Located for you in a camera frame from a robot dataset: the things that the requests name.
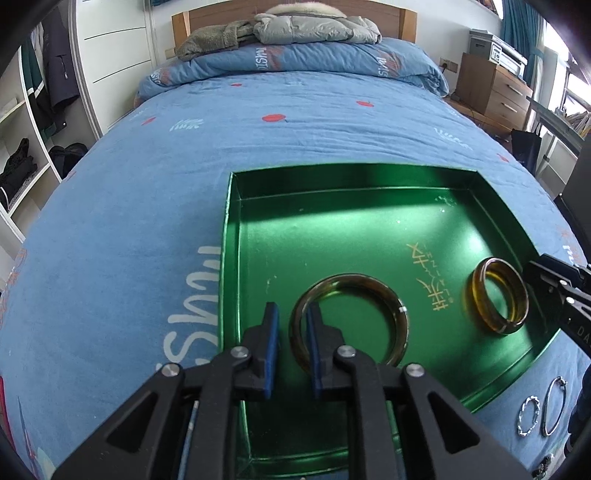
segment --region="hanging coat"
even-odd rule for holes
[[[22,73],[25,80],[25,88],[27,89],[27,96],[31,104],[35,123],[42,139],[45,141],[56,132],[56,126],[53,121],[53,111],[51,109],[49,94],[43,83],[41,70],[39,69],[30,37],[27,37],[27,41],[22,46],[21,51]]]
[[[80,90],[74,73],[70,37],[64,27],[60,11],[54,8],[42,23],[45,79],[57,131],[59,131],[66,126],[65,108],[80,96]]]

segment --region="bed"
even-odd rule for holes
[[[184,12],[173,18],[175,39],[273,4],[230,0]],[[375,8],[385,35],[415,38],[412,12],[365,0],[332,5],[370,18]],[[540,253],[584,263],[545,191],[442,101],[447,85],[416,46],[394,39],[260,48],[173,64],[143,80],[137,109],[97,142],[31,228],[0,299],[0,376],[9,436],[38,478],[48,480],[162,364],[199,365],[216,353],[232,171],[337,161],[477,169]],[[262,53],[264,71],[252,66]],[[532,469],[564,442],[588,364],[559,333],[477,416]],[[569,396],[557,432],[520,438],[521,403],[543,399],[558,375]]]

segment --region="teal curtain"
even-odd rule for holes
[[[524,80],[531,86],[535,57],[541,42],[543,22],[540,14],[524,0],[503,0],[503,25],[501,38],[527,59]]]

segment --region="wooden nightstand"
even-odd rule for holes
[[[458,113],[472,120],[477,126],[482,128],[492,138],[497,140],[503,147],[511,151],[511,128],[500,124],[499,122],[476,112],[469,106],[461,102],[456,102],[449,97],[443,99],[449,106],[453,107]]]
[[[506,68],[465,53],[456,95],[474,111],[509,129],[523,129],[532,90]]]

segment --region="amber bangle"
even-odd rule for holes
[[[305,372],[310,372],[310,354],[301,336],[301,319],[306,315],[313,301],[342,288],[362,290],[383,302],[390,312],[390,320],[394,324],[396,339],[388,351],[385,363],[398,365],[408,345],[408,314],[407,308],[396,293],[376,278],[357,273],[333,275],[312,285],[297,301],[290,317],[290,346],[295,361]]]
[[[509,294],[509,318],[504,318],[488,297],[486,277],[497,281]],[[530,300],[525,283],[510,263],[500,258],[485,258],[474,269],[470,286],[476,310],[489,328],[496,333],[509,335],[523,326],[530,309]]]

